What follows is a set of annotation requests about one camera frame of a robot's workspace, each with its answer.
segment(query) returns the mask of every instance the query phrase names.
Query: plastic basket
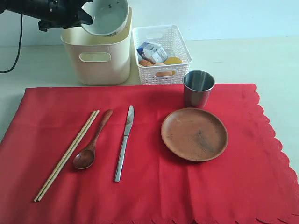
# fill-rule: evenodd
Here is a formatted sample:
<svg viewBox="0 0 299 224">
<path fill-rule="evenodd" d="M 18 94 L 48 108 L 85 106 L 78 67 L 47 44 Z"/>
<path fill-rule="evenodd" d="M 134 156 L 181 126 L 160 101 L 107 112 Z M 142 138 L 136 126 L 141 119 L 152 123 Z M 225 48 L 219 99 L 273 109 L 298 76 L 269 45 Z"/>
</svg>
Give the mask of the plastic basket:
<svg viewBox="0 0 299 224">
<path fill-rule="evenodd" d="M 136 27 L 132 30 L 134 41 L 136 64 L 142 84 L 181 84 L 184 74 L 189 70 L 192 58 L 183 40 L 183 37 L 175 25 L 162 25 L 154 27 Z M 162 45 L 171 56 L 180 58 L 182 64 L 143 67 L 139 65 L 142 60 L 137 53 L 137 48 L 145 41 L 155 42 Z M 157 72 L 174 71 L 174 75 L 157 77 Z"/>
<path fill-rule="evenodd" d="M 63 30 L 61 40 L 80 82 L 116 85 L 130 75 L 132 9 L 125 28 L 114 36 L 95 36 L 82 27 Z"/>
</svg>

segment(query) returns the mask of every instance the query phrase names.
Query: metal cup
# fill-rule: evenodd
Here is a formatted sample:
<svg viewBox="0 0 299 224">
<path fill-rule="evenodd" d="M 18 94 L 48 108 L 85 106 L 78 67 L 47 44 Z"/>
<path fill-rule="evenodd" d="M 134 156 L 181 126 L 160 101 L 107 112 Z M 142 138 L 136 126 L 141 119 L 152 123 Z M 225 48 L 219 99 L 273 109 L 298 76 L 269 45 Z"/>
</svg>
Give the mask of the metal cup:
<svg viewBox="0 0 299 224">
<path fill-rule="evenodd" d="M 215 85 L 213 76 L 205 71 L 190 71 L 183 77 L 185 107 L 204 108 Z"/>
</svg>

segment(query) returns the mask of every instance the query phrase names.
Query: knife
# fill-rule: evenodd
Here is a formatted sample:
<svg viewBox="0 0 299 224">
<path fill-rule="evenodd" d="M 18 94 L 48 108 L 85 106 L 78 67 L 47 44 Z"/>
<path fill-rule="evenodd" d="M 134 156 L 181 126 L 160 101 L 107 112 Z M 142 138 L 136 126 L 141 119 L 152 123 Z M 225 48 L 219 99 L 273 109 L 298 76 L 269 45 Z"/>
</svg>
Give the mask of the knife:
<svg viewBox="0 0 299 224">
<path fill-rule="evenodd" d="M 133 120 L 134 120 L 134 107 L 130 106 L 128 110 L 127 122 L 126 122 L 125 132 L 123 135 L 123 141 L 121 145 L 121 153 L 118 159 L 117 170 L 115 174 L 115 182 L 119 182 L 121 180 L 121 171 L 122 171 L 123 161 L 125 158 L 128 137 L 133 125 Z"/>
</svg>

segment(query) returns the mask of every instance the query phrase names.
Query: plate rim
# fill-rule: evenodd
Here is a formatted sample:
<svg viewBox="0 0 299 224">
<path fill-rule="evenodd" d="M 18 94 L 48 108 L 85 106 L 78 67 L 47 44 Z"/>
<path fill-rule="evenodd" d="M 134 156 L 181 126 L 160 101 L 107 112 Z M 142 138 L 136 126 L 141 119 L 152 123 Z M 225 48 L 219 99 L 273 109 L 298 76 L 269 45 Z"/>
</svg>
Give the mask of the plate rim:
<svg viewBox="0 0 299 224">
<path fill-rule="evenodd" d="M 216 154 L 215 156 L 213 156 L 213 157 L 211 157 L 211 158 L 208 158 L 208 159 L 192 160 L 192 159 L 190 159 L 190 158 L 187 158 L 187 157 L 184 157 L 184 156 L 182 156 L 182 155 L 179 155 L 178 153 L 174 152 L 174 151 L 171 149 L 171 147 L 169 147 L 169 145 L 166 143 L 166 141 L 165 141 L 165 139 L 164 139 L 165 137 L 164 137 L 164 135 L 163 135 L 163 127 L 165 126 L 166 121 L 169 119 L 169 117 L 170 117 L 171 115 L 173 115 L 175 112 L 178 112 L 178 111 L 185 111 L 185 110 L 196 110 L 196 111 L 202 111 L 202 112 L 204 112 L 204 113 L 207 113 L 207 114 L 209 114 L 210 116 L 216 118 L 216 120 L 222 125 L 222 127 L 223 127 L 224 130 L 225 130 L 225 134 L 226 134 L 226 139 L 225 139 L 225 140 L 226 140 L 226 141 L 225 141 L 225 145 L 224 145 L 224 147 L 222 148 L 222 150 L 221 150 L 218 154 Z M 164 144 L 166 145 L 166 147 L 167 147 L 172 153 L 174 153 L 175 155 L 177 155 L 177 156 L 180 157 L 180 158 L 183 158 L 183 159 L 188 160 L 188 161 L 193 161 L 193 162 L 205 162 L 205 161 L 213 160 L 213 159 L 217 158 L 218 156 L 220 156 L 220 155 L 226 150 L 226 148 L 227 148 L 227 146 L 228 146 L 228 131 L 227 131 L 227 128 L 225 127 L 224 123 L 223 123 L 223 122 L 222 122 L 216 115 L 214 115 L 213 113 L 211 113 L 211 112 L 209 112 L 209 111 L 207 111 L 207 110 L 204 110 L 204 109 L 196 108 L 196 107 L 184 107 L 184 108 L 180 108 L 180 109 L 174 110 L 174 111 L 172 111 L 171 113 L 169 113 L 169 114 L 165 117 L 165 119 L 163 120 L 163 122 L 162 122 L 162 125 L 161 125 L 161 128 L 160 128 L 160 134 L 161 134 L 161 137 L 162 137 L 162 140 L 163 140 Z"/>
</svg>

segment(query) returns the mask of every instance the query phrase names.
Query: white table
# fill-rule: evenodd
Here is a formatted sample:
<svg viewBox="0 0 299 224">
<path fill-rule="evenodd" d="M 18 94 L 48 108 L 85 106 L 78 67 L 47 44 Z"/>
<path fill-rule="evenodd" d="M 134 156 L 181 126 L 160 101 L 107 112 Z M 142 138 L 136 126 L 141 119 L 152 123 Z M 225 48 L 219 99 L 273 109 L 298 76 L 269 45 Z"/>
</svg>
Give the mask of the white table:
<svg viewBox="0 0 299 224">
<path fill-rule="evenodd" d="M 191 70 L 205 70 L 217 83 L 255 83 L 260 105 L 290 166 L 299 174 L 299 37 L 187 42 Z M 16 48 L 0 48 L 0 70 L 10 68 Z M 140 84 L 135 57 L 122 85 Z M 0 74 L 0 140 L 28 87 L 83 86 L 62 45 L 22 47 L 16 68 Z"/>
</svg>

